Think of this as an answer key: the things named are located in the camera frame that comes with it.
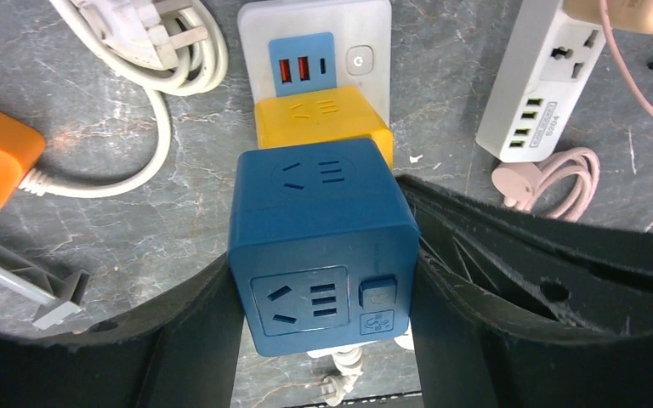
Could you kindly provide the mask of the blue cube adapter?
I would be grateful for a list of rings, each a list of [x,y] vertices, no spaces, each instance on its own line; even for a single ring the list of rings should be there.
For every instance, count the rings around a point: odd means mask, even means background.
[[[371,139],[250,150],[238,159],[228,261],[265,357],[403,334],[419,240]]]

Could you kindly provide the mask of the white long power strip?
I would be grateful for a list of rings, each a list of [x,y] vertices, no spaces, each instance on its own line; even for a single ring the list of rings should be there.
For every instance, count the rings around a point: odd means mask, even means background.
[[[356,86],[389,121],[390,1],[257,1],[237,25],[254,102]]]

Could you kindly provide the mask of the white green small power strip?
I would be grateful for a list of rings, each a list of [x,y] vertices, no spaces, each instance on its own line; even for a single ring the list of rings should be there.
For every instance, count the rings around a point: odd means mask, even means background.
[[[477,145],[502,162],[551,156],[604,46],[601,25],[571,18],[561,1],[524,1]]]

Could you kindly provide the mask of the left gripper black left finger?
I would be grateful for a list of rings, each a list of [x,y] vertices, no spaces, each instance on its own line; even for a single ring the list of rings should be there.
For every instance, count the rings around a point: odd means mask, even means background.
[[[243,321],[219,258],[82,333],[0,333],[0,407],[227,407]]]

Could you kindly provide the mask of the orange wooden cube socket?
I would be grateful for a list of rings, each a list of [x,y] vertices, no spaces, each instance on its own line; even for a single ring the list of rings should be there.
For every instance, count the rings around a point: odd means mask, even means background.
[[[653,0],[609,0],[607,8],[613,28],[653,35]],[[598,0],[565,0],[563,10],[572,19],[602,23]]]

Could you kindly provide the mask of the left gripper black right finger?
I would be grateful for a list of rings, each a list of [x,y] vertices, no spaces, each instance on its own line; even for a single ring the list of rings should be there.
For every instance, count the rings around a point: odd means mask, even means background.
[[[413,289],[427,407],[653,407],[653,332],[618,337],[546,319],[426,252]]]

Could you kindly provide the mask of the yellow cube adapter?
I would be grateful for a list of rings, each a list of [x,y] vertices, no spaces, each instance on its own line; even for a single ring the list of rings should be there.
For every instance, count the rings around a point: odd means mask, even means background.
[[[356,86],[264,99],[254,115],[260,149],[369,138],[394,165],[394,136]]]

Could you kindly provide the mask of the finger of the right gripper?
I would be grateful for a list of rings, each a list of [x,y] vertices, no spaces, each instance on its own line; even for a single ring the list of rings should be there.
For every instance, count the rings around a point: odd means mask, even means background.
[[[589,270],[600,279],[653,282],[653,233],[610,229],[539,217],[477,201],[412,175],[396,178],[399,186],[424,209],[466,229],[506,234],[524,249],[543,250],[554,260]]]
[[[496,208],[419,208],[428,248],[510,303],[597,332],[653,331],[653,234]]]

